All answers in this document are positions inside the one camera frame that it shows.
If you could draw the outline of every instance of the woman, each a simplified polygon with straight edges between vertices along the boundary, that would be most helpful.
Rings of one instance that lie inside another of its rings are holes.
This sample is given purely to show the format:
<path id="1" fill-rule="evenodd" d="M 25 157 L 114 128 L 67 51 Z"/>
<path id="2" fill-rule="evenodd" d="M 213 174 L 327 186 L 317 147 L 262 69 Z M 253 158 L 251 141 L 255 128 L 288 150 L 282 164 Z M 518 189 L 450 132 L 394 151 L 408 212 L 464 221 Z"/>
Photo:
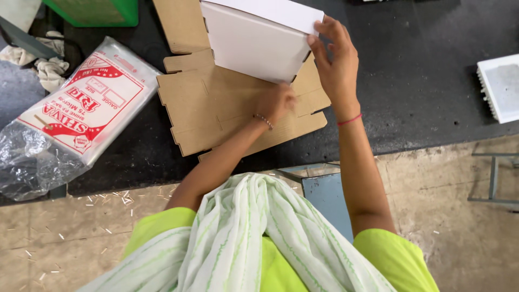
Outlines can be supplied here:
<path id="1" fill-rule="evenodd" d="M 308 37 L 338 121 L 353 246 L 284 182 L 229 178 L 252 143 L 294 106 L 294 93 L 281 84 L 186 176 L 165 211 L 137 224 L 123 262 L 83 290 L 438 291 L 421 250 L 396 235 L 362 124 L 350 36 L 328 16 L 315 29 L 333 42 L 329 61 L 323 43 Z"/>

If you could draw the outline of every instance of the green container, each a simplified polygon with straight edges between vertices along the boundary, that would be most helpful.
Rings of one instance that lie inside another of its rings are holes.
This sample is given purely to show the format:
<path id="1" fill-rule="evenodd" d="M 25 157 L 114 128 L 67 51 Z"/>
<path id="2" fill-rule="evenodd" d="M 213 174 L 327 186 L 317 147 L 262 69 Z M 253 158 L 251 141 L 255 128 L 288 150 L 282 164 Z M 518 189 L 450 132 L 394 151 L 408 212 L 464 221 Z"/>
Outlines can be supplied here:
<path id="1" fill-rule="evenodd" d="M 136 26 L 138 0 L 42 0 L 73 26 L 79 28 Z"/>

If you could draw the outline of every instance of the red thread bracelet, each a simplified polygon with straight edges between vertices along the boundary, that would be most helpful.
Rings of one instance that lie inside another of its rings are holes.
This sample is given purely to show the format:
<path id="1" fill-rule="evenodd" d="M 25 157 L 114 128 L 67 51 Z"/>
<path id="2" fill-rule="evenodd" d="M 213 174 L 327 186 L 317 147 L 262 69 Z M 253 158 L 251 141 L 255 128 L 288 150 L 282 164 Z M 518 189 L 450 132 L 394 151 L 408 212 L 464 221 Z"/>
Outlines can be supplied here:
<path id="1" fill-rule="evenodd" d="M 356 119 L 358 119 L 358 118 L 360 118 L 360 117 L 362 117 L 362 113 L 360 113 L 358 116 L 352 118 L 352 119 L 349 120 L 349 121 L 345 121 L 345 122 L 337 123 L 337 127 L 340 127 L 340 126 L 342 126 L 342 125 L 346 125 L 346 124 L 348 124 L 348 123 L 351 123 L 351 122 L 355 121 Z"/>

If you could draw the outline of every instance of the printed label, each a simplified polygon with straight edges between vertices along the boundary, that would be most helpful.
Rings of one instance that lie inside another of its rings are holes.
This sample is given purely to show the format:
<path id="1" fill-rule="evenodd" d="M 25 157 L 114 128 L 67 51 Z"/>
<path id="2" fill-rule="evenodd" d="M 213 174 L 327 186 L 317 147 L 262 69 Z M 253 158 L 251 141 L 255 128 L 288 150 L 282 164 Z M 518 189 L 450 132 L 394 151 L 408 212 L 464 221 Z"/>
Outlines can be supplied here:
<path id="1" fill-rule="evenodd" d="M 32 106 L 18 120 L 83 154 L 144 88 L 109 57 L 94 52 L 63 89 Z"/>

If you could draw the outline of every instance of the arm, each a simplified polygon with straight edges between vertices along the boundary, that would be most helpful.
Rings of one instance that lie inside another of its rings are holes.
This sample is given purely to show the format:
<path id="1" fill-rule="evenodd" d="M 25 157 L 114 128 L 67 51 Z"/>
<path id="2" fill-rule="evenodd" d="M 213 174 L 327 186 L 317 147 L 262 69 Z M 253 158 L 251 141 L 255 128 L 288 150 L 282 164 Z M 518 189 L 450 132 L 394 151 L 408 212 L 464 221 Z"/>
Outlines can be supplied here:
<path id="1" fill-rule="evenodd" d="M 361 112 L 356 94 L 359 67 L 357 50 L 348 31 L 337 20 L 325 16 L 323 23 L 316 22 L 315 28 L 333 42 L 328 45 L 334 57 L 330 62 L 323 43 L 316 36 L 308 37 L 321 84 L 332 102 L 337 121 L 350 121 Z M 396 233 L 362 119 L 339 126 L 339 153 L 344 199 L 353 236 L 370 228 Z"/>
<path id="2" fill-rule="evenodd" d="M 294 106 L 295 95 L 288 84 L 280 84 L 266 92 L 258 100 L 257 113 L 275 124 Z M 253 118 L 229 140 L 213 150 L 200 162 L 177 187 L 165 210 L 187 207 L 197 211 L 202 197 L 224 183 L 256 139 L 269 126 L 259 118 Z"/>

